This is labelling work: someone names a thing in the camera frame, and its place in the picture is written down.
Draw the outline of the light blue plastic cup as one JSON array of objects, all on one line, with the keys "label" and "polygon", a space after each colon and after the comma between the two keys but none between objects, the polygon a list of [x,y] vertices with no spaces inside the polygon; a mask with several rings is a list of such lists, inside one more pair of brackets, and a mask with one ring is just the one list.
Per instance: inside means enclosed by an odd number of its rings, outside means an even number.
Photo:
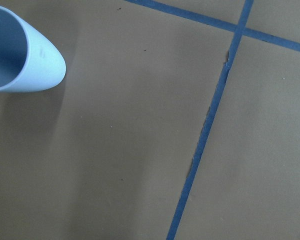
[{"label": "light blue plastic cup", "polygon": [[38,30],[0,6],[0,92],[38,92],[66,75],[58,49]]}]

